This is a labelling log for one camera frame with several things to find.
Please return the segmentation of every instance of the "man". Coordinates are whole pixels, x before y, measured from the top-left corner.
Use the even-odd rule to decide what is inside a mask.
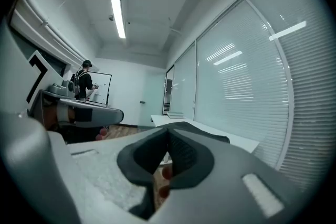
[[[77,77],[79,78],[79,94],[75,96],[77,100],[86,102],[86,89],[88,90],[95,90],[98,89],[98,86],[92,85],[91,76],[89,73],[87,73],[92,67],[90,60],[85,60],[82,64],[83,68],[82,70],[78,71]]]

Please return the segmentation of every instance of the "desk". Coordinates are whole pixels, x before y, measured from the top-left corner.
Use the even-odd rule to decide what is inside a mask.
[[[244,138],[238,135],[234,135],[234,134],[229,134],[223,131],[220,131],[218,129],[209,127],[207,125],[204,125],[202,123],[196,122],[196,121],[192,121],[189,119],[171,119],[168,116],[160,116],[160,115],[151,115],[152,120],[155,124],[155,127],[164,125],[164,124],[169,124],[169,123],[176,123],[176,122],[187,122],[193,126],[195,126],[196,128],[199,128],[200,130],[210,133],[210,134],[215,134],[215,135],[221,135],[221,136],[227,136],[230,139],[230,144],[231,145],[235,145],[238,147],[241,147],[243,149],[245,149],[247,152],[252,153],[255,148],[259,145],[258,141],[252,140],[252,139],[248,139],[248,138]]]

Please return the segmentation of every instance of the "floor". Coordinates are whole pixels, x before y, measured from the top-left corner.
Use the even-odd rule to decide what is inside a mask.
[[[104,139],[114,139],[118,137],[123,137],[127,135],[137,134],[142,132],[136,127],[126,127],[126,126],[118,126],[111,125],[108,128],[108,133]],[[154,173],[154,203],[155,209],[158,210],[159,207],[164,202],[164,199],[158,195],[158,189],[162,186],[168,185],[169,181],[164,179],[161,175],[161,168],[158,168]]]

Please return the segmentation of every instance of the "horizontal blinds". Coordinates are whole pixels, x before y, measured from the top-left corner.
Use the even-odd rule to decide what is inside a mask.
[[[336,146],[336,36],[323,0],[250,0],[279,37],[293,79],[294,120],[280,168],[303,189],[327,171]]]
[[[194,119],[196,90],[196,49],[193,44],[174,65],[170,111],[182,112]]]
[[[286,135],[288,90],[269,36],[240,1],[197,40],[195,120],[260,141],[255,155],[275,167]]]

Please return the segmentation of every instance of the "black cap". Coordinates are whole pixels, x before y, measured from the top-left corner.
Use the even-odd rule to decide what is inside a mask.
[[[85,60],[83,62],[83,67],[92,67],[91,61],[90,60]]]

